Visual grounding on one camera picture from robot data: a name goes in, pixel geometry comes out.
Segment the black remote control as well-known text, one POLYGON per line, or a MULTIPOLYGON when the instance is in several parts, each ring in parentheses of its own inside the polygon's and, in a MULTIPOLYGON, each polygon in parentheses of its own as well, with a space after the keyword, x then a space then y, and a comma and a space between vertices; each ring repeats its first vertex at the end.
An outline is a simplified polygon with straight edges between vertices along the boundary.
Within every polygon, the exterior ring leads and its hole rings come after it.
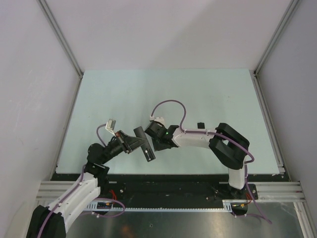
POLYGON ((135 128, 134 130, 134 133, 136 135, 136 137, 139 137, 139 138, 142 138, 143 141, 145 142, 145 144, 141 147, 142 151, 143 151, 143 154, 147 160, 147 162, 151 162, 152 160, 154 160, 156 157, 154 155, 154 152, 151 148, 151 145, 146 137, 146 134, 143 130, 143 128, 141 126, 135 128))

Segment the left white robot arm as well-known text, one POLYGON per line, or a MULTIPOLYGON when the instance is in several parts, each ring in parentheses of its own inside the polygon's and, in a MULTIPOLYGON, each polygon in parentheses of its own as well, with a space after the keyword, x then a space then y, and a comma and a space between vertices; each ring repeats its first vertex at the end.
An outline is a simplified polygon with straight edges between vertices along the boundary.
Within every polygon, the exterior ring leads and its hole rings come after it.
POLYGON ((87 162, 77 181, 59 198, 47 206, 35 208, 29 224, 28 238, 64 238, 71 225, 89 203, 109 194, 105 163, 124 152, 146 149, 147 137, 142 127, 134 129, 134 136, 123 131, 114 134, 107 145, 94 143, 88 148, 87 162))

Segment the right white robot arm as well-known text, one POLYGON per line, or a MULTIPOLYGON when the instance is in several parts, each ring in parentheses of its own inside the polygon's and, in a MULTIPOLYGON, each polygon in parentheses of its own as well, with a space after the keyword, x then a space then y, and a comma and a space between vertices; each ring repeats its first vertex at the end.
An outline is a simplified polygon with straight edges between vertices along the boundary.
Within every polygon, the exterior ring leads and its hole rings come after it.
POLYGON ((245 158, 250 142, 230 125, 220 123, 215 130, 193 130, 179 125, 166 128, 163 123, 153 120, 145 134, 151 137, 155 151, 180 147, 210 149, 228 168, 229 195, 240 199, 246 194, 245 158))

